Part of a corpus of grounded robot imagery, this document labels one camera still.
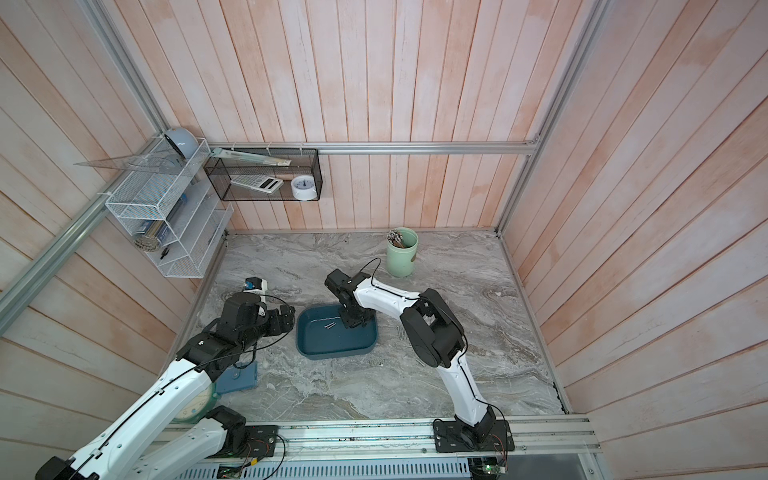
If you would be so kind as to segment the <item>teal plastic storage tray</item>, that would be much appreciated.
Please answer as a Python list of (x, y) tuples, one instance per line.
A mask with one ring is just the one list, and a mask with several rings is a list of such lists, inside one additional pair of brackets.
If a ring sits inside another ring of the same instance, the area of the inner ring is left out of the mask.
[[(339, 316), (341, 305), (316, 305), (304, 310), (296, 322), (296, 347), (310, 360), (341, 358), (369, 353), (378, 340), (376, 319), (364, 327), (348, 329)], [(336, 322), (326, 330), (324, 326)]]

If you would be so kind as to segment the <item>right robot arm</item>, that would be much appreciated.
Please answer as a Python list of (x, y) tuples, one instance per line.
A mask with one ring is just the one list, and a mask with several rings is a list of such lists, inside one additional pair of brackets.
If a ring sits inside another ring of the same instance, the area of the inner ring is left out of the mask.
[(509, 423), (484, 399), (471, 374), (464, 328), (439, 292), (409, 292), (362, 271), (349, 276), (339, 269), (328, 274), (325, 286), (339, 300), (340, 318), (347, 328), (364, 326), (378, 313), (397, 318), (417, 357), (436, 369), (455, 410), (452, 420), (432, 423), (438, 452), (514, 450)]

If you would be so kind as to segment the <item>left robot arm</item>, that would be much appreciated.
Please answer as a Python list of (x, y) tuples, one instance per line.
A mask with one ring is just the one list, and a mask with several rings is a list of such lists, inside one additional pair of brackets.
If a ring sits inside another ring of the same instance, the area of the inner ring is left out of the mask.
[(265, 298), (239, 292), (219, 317), (190, 338), (159, 379), (94, 440), (63, 459), (49, 459), (38, 479), (172, 479), (211, 455), (239, 454), (247, 445), (245, 419), (228, 407), (205, 414), (192, 431), (158, 451), (147, 448), (200, 393), (264, 337), (279, 340), (294, 326), (285, 301), (271, 309)]

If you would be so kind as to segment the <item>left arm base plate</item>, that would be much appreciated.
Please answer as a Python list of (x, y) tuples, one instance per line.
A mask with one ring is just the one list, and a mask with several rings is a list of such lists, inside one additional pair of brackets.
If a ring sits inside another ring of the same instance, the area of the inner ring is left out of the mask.
[(218, 452), (224, 457), (273, 457), (279, 427), (277, 425), (236, 426), (227, 432)]

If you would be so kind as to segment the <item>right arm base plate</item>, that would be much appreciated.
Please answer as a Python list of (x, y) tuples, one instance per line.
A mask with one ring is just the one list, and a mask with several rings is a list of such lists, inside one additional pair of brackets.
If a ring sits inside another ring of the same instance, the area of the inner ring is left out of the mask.
[(494, 420), (472, 428), (459, 420), (435, 419), (432, 429), (438, 453), (510, 453), (515, 450), (509, 425), (505, 421)]

